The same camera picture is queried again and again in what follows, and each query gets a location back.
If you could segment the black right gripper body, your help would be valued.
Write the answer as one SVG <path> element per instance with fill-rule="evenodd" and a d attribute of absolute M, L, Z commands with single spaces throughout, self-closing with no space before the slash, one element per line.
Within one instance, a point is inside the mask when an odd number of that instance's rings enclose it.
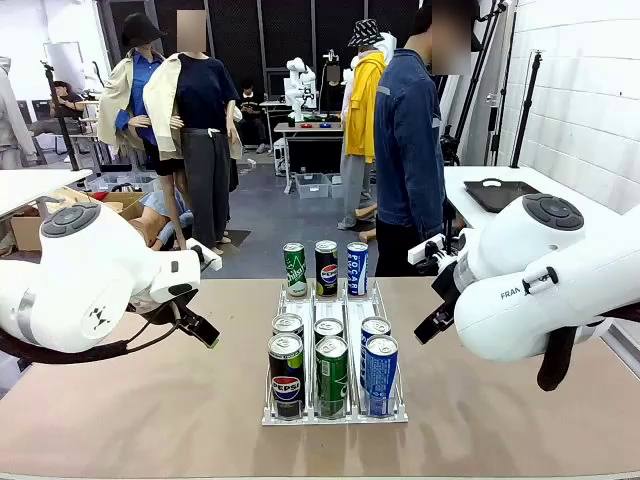
<path fill-rule="evenodd" d="M 440 296 L 443 303 L 433 312 L 435 321 L 451 321 L 454 309 L 461 292 L 456 284 L 457 264 L 446 266 L 432 283 L 432 289 Z"/>

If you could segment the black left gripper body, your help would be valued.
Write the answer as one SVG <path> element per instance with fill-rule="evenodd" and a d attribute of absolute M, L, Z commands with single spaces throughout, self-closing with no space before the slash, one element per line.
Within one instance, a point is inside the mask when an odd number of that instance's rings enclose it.
<path fill-rule="evenodd" d="M 192 289 L 169 301 L 159 303 L 151 299 L 148 290 L 144 290 L 130 299 L 127 312 L 139 315 L 151 324 L 174 324 L 178 320 L 190 322 L 196 314 L 188 305 L 197 293 L 197 289 Z"/>

